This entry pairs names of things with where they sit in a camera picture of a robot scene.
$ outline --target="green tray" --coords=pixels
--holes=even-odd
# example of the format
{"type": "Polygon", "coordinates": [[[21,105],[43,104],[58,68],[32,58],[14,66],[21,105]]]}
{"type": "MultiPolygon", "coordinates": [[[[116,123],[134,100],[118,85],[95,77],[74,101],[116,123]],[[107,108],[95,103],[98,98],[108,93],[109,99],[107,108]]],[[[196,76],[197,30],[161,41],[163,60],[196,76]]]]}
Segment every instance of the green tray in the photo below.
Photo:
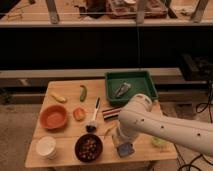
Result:
{"type": "Polygon", "coordinates": [[[135,94],[142,93],[152,101],[158,99],[157,91],[148,71],[107,72],[105,73],[106,95],[111,105],[125,105],[135,94]],[[113,97],[114,92],[124,82],[131,88],[120,98],[113,97]]]}

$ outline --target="green pepper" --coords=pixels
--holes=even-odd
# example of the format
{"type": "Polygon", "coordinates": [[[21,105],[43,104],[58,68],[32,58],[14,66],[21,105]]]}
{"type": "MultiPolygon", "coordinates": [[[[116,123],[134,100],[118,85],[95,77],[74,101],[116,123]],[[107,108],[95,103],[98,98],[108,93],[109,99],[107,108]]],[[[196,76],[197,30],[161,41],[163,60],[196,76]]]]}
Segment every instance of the green pepper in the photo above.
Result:
{"type": "Polygon", "coordinates": [[[83,102],[87,97],[87,88],[85,85],[80,85],[80,86],[83,88],[81,95],[80,95],[80,101],[83,102]]]}

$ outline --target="table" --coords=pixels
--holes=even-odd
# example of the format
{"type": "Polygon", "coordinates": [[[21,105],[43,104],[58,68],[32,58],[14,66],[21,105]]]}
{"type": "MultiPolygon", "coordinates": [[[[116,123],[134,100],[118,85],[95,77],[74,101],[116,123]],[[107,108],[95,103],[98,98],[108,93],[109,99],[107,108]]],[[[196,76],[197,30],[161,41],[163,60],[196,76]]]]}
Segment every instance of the table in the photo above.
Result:
{"type": "MultiPolygon", "coordinates": [[[[82,122],[77,122],[74,120],[72,111],[76,107],[83,107],[87,113],[87,118],[93,113],[94,106],[97,97],[101,99],[100,110],[97,115],[97,120],[99,127],[95,132],[98,135],[104,146],[101,156],[92,162],[92,165],[103,165],[103,164],[117,164],[117,163],[127,163],[127,162],[147,162],[147,161],[158,161],[167,159],[176,159],[177,153],[175,147],[172,143],[167,143],[165,148],[156,148],[151,143],[152,136],[146,134],[140,134],[138,139],[134,142],[135,153],[125,157],[120,158],[114,148],[111,135],[108,134],[104,137],[106,130],[112,125],[114,125],[117,120],[104,121],[102,117],[102,110],[112,108],[108,101],[106,100],[105,93],[105,80],[74,80],[74,81],[54,81],[48,84],[48,88],[44,97],[44,101],[41,107],[43,111],[46,107],[57,104],[58,102],[50,95],[51,92],[57,92],[58,94],[66,97],[68,99],[67,103],[62,104],[66,107],[69,112],[69,120],[65,129],[61,131],[50,132],[43,129],[39,122],[36,124],[36,128],[32,137],[32,141],[29,147],[29,151],[26,157],[25,166],[27,168],[36,167],[60,167],[60,166],[79,166],[86,165],[85,163],[79,161],[74,153],[74,146],[76,141],[80,136],[86,134],[85,123],[86,120],[82,122]],[[85,85],[87,87],[88,93],[87,98],[84,102],[80,102],[79,97],[82,91],[80,85],[85,85]],[[43,159],[37,155],[35,151],[35,145],[37,141],[43,136],[53,136],[57,141],[57,157],[53,160],[43,159]]],[[[162,114],[160,105],[158,101],[154,102],[152,111],[157,115],[162,114]]]]}

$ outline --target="bowl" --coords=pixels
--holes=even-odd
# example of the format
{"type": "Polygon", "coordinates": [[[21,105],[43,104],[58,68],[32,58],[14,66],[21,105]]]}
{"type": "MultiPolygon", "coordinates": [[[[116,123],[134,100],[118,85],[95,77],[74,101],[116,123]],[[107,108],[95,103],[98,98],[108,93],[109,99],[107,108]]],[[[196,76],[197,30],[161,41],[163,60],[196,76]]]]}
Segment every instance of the bowl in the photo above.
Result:
{"type": "Polygon", "coordinates": [[[38,140],[36,152],[39,156],[54,159],[56,156],[56,140],[53,137],[45,136],[38,140]]]}
{"type": "Polygon", "coordinates": [[[82,162],[96,160],[103,151],[101,139],[94,134],[81,136],[75,144],[75,154],[82,162]]]}
{"type": "Polygon", "coordinates": [[[67,110],[61,105],[51,105],[44,109],[40,115],[40,124],[45,129],[64,127],[67,120],[67,110]]]}

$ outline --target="paper cup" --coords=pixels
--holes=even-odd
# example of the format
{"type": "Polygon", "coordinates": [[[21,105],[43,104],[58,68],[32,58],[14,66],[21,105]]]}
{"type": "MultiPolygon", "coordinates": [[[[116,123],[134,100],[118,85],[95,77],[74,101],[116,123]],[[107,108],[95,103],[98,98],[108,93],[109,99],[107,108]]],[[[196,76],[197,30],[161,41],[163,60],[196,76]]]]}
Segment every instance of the paper cup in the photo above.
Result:
{"type": "Polygon", "coordinates": [[[41,157],[54,159],[56,156],[56,140],[53,137],[43,137],[36,144],[36,152],[41,157]]]}

